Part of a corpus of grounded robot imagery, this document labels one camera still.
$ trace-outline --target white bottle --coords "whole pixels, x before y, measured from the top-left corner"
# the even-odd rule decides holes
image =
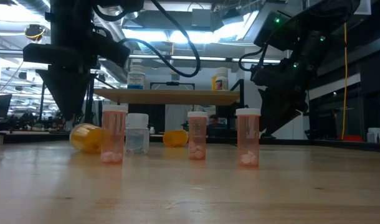
[[[229,90],[229,70],[227,68],[218,68],[216,70],[215,90]]]
[[[126,118],[125,151],[135,154],[147,154],[150,144],[150,134],[147,128],[148,115],[130,113]]]
[[[128,74],[128,89],[145,89],[145,67],[141,65],[132,65]]]

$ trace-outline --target tipped over pill bottle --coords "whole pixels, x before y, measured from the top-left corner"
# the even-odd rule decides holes
[[[237,109],[237,150],[240,166],[259,166],[260,109]]]
[[[205,160],[207,148],[206,112],[189,112],[189,159]]]
[[[123,160],[125,145],[125,119],[127,106],[103,105],[103,142],[101,160],[119,164]]]

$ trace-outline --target wooden tabletop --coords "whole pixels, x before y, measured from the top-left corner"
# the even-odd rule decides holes
[[[136,104],[224,106],[240,99],[238,91],[95,89],[95,94],[117,103]]]
[[[380,224],[380,153],[261,146],[260,169],[236,148],[207,161],[152,144],[107,166],[67,142],[0,147],[0,223]]]

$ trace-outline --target person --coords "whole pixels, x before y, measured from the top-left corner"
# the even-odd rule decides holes
[[[219,122],[216,114],[209,117],[209,124],[207,127],[207,134],[209,137],[219,137],[219,134],[224,132],[226,125]]]

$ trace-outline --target wooden shelf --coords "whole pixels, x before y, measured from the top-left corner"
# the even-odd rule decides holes
[[[238,91],[96,89],[95,94],[116,103],[134,104],[224,106],[231,105],[240,98]]]

